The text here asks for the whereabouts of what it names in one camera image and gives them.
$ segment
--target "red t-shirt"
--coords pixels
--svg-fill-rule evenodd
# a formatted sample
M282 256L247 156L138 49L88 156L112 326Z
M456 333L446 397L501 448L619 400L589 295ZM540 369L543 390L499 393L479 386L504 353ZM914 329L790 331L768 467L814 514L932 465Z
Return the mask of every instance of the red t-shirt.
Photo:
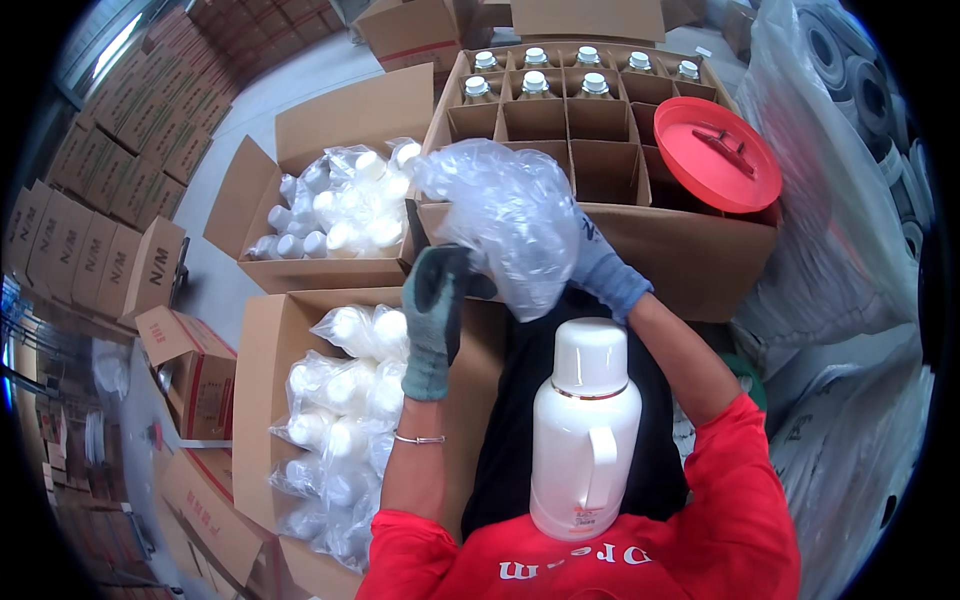
M684 471L693 501L669 520L621 515L579 542L548 538L525 515L476 530L458 549L431 520L380 511L356 597L796 598L793 522L763 414L746 394L697 428Z

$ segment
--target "red lid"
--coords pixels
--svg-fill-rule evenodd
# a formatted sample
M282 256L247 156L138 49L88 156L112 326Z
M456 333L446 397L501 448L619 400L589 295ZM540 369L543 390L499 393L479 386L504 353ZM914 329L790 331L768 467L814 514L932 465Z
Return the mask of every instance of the red lid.
M694 196L726 212L757 212L780 195L773 152L746 121L713 102L682 96L657 107L663 162Z

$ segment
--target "person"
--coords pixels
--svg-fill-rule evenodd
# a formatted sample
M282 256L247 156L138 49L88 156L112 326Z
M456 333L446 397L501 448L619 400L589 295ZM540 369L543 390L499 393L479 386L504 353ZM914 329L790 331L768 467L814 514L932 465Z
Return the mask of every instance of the person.
M411 350L406 398L372 522L359 599L796 598L800 556L763 414L723 361L624 264L578 210L581 249L556 308L512 323L499 393L458 548L444 506L442 412L459 348L467 251L425 249L403 286ZM628 373L643 398L620 515L560 541L529 515L533 403L552 372L557 327L583 316L629 326ZM682 467L671 392L696 427Z

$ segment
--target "concrete floor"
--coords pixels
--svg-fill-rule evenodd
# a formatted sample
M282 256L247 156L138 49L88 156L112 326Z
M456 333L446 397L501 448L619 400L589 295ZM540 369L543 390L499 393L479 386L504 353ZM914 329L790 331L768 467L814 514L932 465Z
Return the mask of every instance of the concrete floor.
M510 30L498 31L495 41L509 43L511 35ZM682 27L666 37L666 43L660 44L666 50L694 54L697 46L701 46L712 52L711 64L731 95L735 93L746 65L733 56L718 31ZM367 46L353 46L347 34L340 33L262 76L233 101L232 111L214 133L213 144L174 217L174 222L185 228L190 238L186 256L189 284L177 297L175 309L203 319L227 343L235 348L239 346L246 300L263 291L237 267L233 258L203 238L213 201L233 154L244 136L249 135L268 155L276 158L274 118L278 113L332 89L382 73ZM142 438L142 432L154 419L167 420L162 418L165 409L156 399L156 387L138 348L134 349L131 367L131 391L121 402L120 411L125 472L132 507L144 515L148 528L157 538L155 572L165 583L183 587L189 598L217 597L202 581L181 577L156 528L152 450ZM168 441L176 438L172 425L165 427L164 436Z

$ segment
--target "work glove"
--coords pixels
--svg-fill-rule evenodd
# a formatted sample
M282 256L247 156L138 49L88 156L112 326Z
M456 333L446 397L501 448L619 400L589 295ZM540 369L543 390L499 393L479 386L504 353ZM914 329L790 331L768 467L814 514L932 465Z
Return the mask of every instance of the work glove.
M428 246L403 284L403 314L410 358L400 387L415 400L446 396L449 367L460 350L464 297L470 282L469 250L456 244Z
M627 313L654 286L623 262L580 206L573 208L580 223L580 255L570 283L609 307L614 321L626 324Z

